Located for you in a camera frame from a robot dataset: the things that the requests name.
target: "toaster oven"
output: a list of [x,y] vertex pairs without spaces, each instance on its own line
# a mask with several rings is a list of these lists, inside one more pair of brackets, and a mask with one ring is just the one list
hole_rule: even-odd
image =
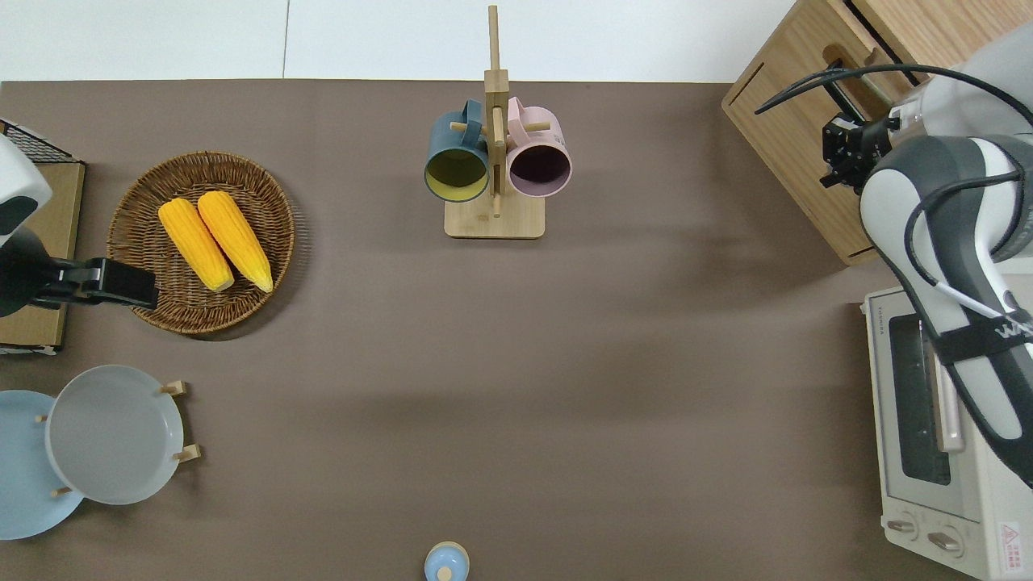
[[988,447],[904,290],[862,309],[886,539],[978,579],[1033,580],[1033,490]]

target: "white floor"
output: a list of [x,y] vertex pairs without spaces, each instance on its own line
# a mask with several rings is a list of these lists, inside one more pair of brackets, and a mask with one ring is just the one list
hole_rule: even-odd
[[[0,81],[479,80],[484,0],[0,0]],[[515,81],[729,82],[792,0],[495,0]]]

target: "oven door handle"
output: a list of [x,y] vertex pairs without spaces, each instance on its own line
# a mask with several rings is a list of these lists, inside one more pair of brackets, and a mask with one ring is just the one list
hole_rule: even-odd
[[961,406],[958,390],[940,358],[932,356],[932,372],[929,374],[933,389],[933,423],[936,426],[936,446],[940,452],[956,453],[965,450],[962,435]]

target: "warning label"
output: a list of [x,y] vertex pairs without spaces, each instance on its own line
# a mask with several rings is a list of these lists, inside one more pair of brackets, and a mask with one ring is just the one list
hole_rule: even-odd
[[1004,556],[1004,571],[1018,573],[1023,571],[1023,540],[1018,522],[1002,522],[1001,550]]

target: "oven window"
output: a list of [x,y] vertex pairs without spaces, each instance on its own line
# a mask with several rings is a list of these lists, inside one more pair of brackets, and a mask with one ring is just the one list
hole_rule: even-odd
[[928,357],[932,345],[917,314],[889,319],[889,345],[904,473],[946,486],[950,484],[950,464],[947,454],[936,445],[933,370]]

